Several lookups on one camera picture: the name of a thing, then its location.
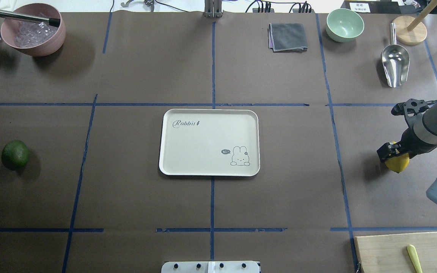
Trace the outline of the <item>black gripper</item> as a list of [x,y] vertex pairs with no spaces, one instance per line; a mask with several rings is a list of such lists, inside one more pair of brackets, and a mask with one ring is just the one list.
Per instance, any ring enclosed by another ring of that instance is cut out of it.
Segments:
[[385,163],[390,158],[400,157],[408,154],[415,157],[418,154],[424,154],[434,150],[437,145],[421,140],[414,132],[414,124],[419,121],[423,125],[423,113],[430,109],[430,105],[435,104],[437,100],[415,100],[409,99],[406,102],[397,103],[391,110],[394,116],[404,115],[408,125],[399,142],[385,142],[378,150],[377,155],[381,163]]

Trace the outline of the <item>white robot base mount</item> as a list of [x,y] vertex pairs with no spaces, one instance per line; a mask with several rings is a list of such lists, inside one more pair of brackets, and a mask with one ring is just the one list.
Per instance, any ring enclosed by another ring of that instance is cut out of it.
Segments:
[[162,273],[260,273],[260,262],[239,261],[169,261]]

